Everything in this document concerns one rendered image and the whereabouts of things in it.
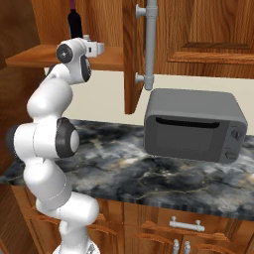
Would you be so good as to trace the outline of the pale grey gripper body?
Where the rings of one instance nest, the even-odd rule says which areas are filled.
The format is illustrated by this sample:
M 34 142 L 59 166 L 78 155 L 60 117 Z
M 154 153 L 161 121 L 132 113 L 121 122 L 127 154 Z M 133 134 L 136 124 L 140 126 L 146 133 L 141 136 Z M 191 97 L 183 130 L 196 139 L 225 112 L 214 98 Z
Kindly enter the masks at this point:
M 99 43 L 93 41 L 89 35 L 83 36 L 84 43 L 86 46 L 86 56 L 88 58 L 97 58 L 99 55 L 103 54 L 105 51 L 105 45 L 103 43 Z

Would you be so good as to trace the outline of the open wooden cabinet door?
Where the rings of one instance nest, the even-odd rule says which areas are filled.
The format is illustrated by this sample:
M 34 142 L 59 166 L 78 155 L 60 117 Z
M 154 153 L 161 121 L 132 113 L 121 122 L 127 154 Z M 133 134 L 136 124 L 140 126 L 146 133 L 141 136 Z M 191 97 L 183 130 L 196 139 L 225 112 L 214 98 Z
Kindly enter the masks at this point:
M 122 0 L 123 13 L 123 63 L 125 113 L 136 110 L 143 89 L 135 82 L 135 74 L 145 72 L 146 18 L 136 18 L 136 5 L 145 8 L 147 0 Z

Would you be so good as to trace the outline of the closed wooden cabinet door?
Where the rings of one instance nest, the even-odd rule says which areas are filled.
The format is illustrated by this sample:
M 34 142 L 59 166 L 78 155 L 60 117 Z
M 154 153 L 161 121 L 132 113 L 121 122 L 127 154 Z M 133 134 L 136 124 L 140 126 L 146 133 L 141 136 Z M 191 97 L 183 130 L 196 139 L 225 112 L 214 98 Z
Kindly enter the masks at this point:
M 155 73 L 254 79 L 254 0 L 158 0 Z

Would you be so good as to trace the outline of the dark wine bottle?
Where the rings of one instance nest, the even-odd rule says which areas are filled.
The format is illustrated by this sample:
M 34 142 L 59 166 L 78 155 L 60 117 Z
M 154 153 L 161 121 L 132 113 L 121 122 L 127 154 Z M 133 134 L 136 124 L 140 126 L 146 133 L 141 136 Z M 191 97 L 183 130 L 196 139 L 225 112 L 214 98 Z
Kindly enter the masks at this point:
M 69 13 L 67 21 L 69 26 L 69 33 L 72 39 L 82 37 L 81 18 L 75 9 L 75 0 L 69 0 Z

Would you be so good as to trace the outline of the grey microwave oven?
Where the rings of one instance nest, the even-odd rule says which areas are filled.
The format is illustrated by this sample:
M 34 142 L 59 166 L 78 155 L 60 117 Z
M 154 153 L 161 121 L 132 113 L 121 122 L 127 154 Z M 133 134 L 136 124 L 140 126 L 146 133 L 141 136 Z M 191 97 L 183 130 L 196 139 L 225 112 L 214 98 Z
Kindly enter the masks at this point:
M 154 156 L 231 164 L 248 123 L 228 92 L 157 88 L 144 120 L 144 148 Z

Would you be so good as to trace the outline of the wooden drawer front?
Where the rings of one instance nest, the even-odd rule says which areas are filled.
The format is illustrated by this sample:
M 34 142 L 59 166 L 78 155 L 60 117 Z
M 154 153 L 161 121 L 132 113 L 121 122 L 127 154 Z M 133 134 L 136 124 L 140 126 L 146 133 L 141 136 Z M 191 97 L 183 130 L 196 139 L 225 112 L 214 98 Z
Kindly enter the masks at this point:
M 204 232 L 172 227 L 170 222 L 173 216 L 177 218 L 177 222 L 191 225 L 195 225 L 195 222 L 199 220 L 200 225 L 204 227 Z M 240 244 L 249 243 L 254 236 L 254 221 L 230 219 L 128 202 L 124 203 L 124 221 L 128 225 L 135 225 L 146 229 L 162 230 Z

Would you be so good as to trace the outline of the wooden wall cabinet shelf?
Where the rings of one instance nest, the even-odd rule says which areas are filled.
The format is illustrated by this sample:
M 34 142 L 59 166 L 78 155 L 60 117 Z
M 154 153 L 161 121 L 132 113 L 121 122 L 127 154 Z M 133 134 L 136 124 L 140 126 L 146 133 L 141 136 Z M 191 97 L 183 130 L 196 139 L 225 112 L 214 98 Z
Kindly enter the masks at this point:
M 6 60 L 7 66 L 49 67 L 58 64 L 56 45 L 38 45 Z M 106 47 L 105 52 L 97 58 L 90 58 L 91 67 L 95 70 L 123 71 L 123 49 Z

